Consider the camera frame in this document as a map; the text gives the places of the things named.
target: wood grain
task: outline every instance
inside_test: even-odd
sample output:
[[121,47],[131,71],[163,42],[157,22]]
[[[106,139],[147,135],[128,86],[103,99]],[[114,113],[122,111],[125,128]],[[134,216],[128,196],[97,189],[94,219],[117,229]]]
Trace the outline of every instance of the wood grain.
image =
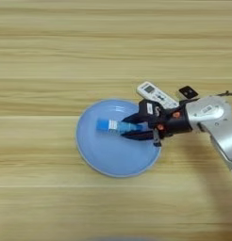
[[144,79],[232,90],[232,1],[0,0],[0,240],[232,241],[232,175],[208,135],[164,140],[129,179],[80,157],[83,110],[137,102]]

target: light blue plate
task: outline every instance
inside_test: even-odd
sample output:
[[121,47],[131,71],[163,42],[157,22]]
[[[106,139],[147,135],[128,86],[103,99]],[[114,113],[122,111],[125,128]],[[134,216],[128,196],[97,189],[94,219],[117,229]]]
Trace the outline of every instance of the light blue plate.
[[129,177],[155,164],[160,148],[152,140],[130,140],[112,133],[96,131],[97,120],[121,121],[139,111],[136,104],[105,100],[89,107],[76,128],[76,143],[82,157],[94,169],[112,177]]

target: white remote control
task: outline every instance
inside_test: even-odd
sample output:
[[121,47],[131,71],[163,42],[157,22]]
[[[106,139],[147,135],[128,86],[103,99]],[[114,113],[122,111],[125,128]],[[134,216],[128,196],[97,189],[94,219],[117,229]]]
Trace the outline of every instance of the white remote control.
[[144,82],[139,85],[137,92],[146,100],[159,102],[165,109],[179,107],[177,101],[150,82]]

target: black cable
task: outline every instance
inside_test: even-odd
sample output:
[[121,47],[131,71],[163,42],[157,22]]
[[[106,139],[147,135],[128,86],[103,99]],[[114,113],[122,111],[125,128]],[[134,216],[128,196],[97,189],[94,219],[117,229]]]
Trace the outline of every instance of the black cable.
[[225,93],[218,94],[218,96],[232,96],[232,92],[230,92],[229,90],[227,90]]

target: blue object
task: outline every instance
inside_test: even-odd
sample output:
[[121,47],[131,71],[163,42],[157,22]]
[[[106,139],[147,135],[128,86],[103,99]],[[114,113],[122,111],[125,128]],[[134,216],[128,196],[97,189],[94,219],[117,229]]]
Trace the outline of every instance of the blue object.
[[143,126],[141,124],[131,124],[123,121],[116,120],[97,120],[97,131],[106,131],[113,133],[125,133],[130,131],[142,131]]
[[96,130],[97,120],[116,120],[139,111],[139,107],[122,100],[105,100],[89,107],[78,121],[77,148],[94,169],[112,177],[129,177],[151,168],[160,154],[152,140],[137,141]]

